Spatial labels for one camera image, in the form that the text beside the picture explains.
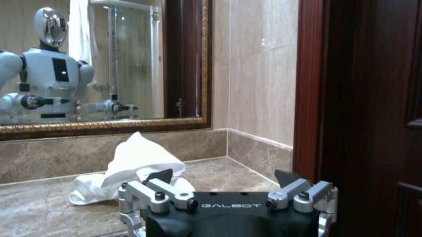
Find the gold mirror frame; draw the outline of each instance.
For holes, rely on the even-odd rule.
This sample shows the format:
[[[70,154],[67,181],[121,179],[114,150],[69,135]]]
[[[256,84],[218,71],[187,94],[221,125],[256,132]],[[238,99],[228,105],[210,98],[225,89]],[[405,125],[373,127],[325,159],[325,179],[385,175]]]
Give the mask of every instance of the gold mirror frame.
[[[202,117],[6,125],[0,126],[0,140],[107,135],[135,131],[154,132],[212,127],[212,16],[213,0],[202,0]]]

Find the marble countertop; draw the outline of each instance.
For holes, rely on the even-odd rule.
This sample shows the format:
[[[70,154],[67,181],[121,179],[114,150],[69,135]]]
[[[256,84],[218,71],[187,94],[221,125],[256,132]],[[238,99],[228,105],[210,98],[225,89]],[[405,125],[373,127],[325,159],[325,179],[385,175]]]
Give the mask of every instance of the marble countertop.
[[[187,162],[183,176],[198,191],[272,191],[278,185],[230,158]],[[77,176],[0,185],[0,237],[123,237],[118,201],[74,206]]]

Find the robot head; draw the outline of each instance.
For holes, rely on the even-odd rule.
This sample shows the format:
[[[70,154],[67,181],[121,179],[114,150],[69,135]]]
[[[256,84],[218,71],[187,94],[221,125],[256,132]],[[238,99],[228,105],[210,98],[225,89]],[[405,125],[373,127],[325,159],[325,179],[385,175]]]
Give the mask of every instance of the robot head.
[[[67,36],[67,22],[63,14],[50,7],[35,13],[35,31],[43,43],[54,48],[65,44]]]

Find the wooden door frame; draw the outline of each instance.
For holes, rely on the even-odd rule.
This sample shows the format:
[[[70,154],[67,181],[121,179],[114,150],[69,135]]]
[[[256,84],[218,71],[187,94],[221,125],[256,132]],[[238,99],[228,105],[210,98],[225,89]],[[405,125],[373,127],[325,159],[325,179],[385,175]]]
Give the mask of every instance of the wooden door frame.
[[[357,0],[301,0],[294,172],[342,185]]]
[[[326,0],[300,1],[294,172],[320,178],[321,90],[325,66]]]

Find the glass shower enclosure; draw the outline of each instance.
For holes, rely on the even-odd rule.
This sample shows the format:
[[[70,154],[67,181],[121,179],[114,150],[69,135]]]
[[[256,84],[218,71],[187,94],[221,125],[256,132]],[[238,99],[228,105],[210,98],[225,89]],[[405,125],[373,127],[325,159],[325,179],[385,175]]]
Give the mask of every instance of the glass shower enclosure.
[[[91,4],[107,13],[110,92],[139,108],[138,119],[163,118],[161,0],[91,0]]]

